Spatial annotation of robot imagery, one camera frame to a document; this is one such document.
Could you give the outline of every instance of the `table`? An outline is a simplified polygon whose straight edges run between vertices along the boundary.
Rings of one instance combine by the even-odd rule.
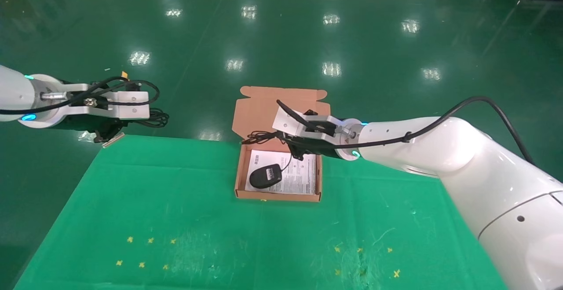
[[[505,288],[438,180],[325,158],[320,203],[239,200],[239,148],[101,150],[16,290]]]

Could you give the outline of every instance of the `open cardboard box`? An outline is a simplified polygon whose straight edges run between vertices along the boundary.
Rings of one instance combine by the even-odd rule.
[[[233,119],[233,132],[243,139],[255,130],[274,132],[272,124],[278,111],[276,100],[279,99],[287,106],[298,112],[313,110],[319,115],[330,115],[330,105],[318,102],[326,97],[325,90],[308,89],[282,89],[266,87],[242,87],[241,93],[248,97],[237,100],[235,117]],[[237,180],[235,182],[235,195],[237,198],[257,198],[264,200],[306,201],[319,202],[322,193],[322,157],[316,156],[316,188],[314,195],[280,194],[271,192],[246,191],[245,185],[248,177],[251,151],[265,150],[289,152],[287,144],[282,144],[277,139],[272,139],[263,144],[243,144]]]

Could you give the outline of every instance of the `robotic arm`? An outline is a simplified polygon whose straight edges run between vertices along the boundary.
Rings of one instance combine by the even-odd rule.
[[[439,178],[510,289],[563,289],[563,185],[451,117],[455,110],[442,117],[366,124],[278,104],[273,128],[294,158],[306,153],[364,158]]]
[[[107,83],[121,81],[109,86]],[[153,99],[141,84],[157,92]],[[116,91],[124,87],[125,91]],[[18,120],[31,128],[87,130],[94,142],[107,142],[129,123],[163,127],[168,115],[149,104],[158,88],[142,80],[112,77],[96,84],[71,84],[44,74],[23,75],[0,66],[0,121]]]

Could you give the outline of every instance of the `box flap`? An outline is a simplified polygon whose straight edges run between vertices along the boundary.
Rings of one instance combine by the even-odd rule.
[[[326,97],[325,90],[242,87],[241,93],[256,98],[298,98],[318,101]]]
[[[233,132],[243,139],[255,130],[274,131],[272,124],[279,107],[277,99],[302,113],[314,110],[319,115],[330,114],[330,105],[317,102],[326,97],[325,90],[242,87],[241,93],[249,98],[237,100]]]

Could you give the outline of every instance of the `epoxy floor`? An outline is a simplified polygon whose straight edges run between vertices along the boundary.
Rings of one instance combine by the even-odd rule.
[[[0,63],[76,83],[118,75],[161,89],[171,115],[129,134],[238,141],[243,85],[324,89],[363,121],[440,115],[493,98],[537,165],[563,158],[563,3],[531,0],[0,0]],[[459,116],[510,150],[491,108]],[[99,146],[81,132],[2,124],[0,288],[10,288]],[[131,155],[145,155],[143,148]]]

